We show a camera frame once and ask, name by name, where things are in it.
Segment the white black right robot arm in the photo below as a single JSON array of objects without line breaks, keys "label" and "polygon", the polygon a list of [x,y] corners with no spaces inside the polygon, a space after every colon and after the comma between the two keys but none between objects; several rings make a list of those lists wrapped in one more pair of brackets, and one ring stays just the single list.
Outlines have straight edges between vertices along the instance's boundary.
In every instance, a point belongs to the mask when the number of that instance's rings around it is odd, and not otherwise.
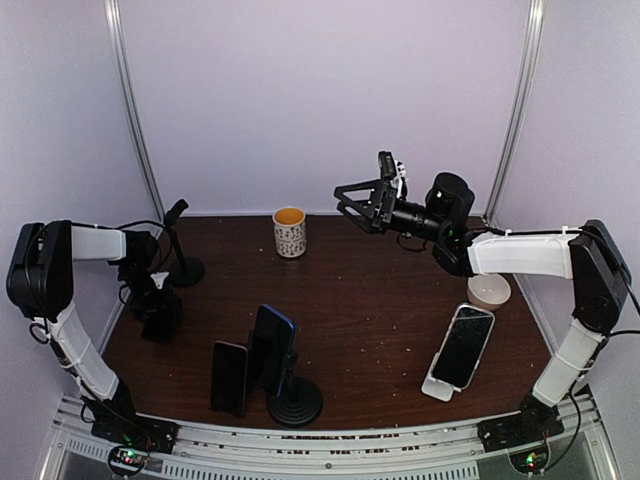
[{"label": "white black right robot arm", "polygon": [[474,194],[459,176],[436,175],[423,204],[407,201],[404,178],[338,186],[338,210],[370,234],[388,230],[426,241],[436,262],[458,277],[490,274],[562,279],[573,288],[570,324],[548,364],[515,414],[477,427],[485,451],[540,443],[562,431],[558,405],[572,395],[611,337],[631,291],[631,273],[607,227],[589,220],[579,227],[542,231],[473,229],[467,216]]}]

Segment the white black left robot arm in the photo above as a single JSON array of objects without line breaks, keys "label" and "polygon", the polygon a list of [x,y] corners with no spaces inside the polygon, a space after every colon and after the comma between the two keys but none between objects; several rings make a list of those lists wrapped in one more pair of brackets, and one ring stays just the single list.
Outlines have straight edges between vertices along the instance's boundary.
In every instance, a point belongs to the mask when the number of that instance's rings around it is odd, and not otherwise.
[{"label": "white black left robot arm", "polygon": [[150,265],[159,245],[147,231],[77,224],[69,220],[22,227],[10,262],[6,290],[30,320],[33,338],[51,347],[63,370],[80,389],[92,413],[91,432],[113,443],[148,451],[171,452],[178,427],[139,415],[125,382],[106,364],[85,331],[74,302],[73,266],[105,261],[131,293],[131,310],[143,323],[144,339],[171,339],[181,314],[181,299],[168,273]]}]

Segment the black smartphone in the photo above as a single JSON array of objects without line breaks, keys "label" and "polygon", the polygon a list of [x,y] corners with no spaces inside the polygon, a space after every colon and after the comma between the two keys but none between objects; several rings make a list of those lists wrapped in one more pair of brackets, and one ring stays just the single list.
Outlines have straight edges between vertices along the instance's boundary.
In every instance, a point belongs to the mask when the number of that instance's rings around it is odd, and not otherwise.
[{"label": "black smartphone", "polygon": [[166,307],[152,312],[141,331],[141,338],[153,343],[169,342],[181,324],[182,302],[170,302]]}]

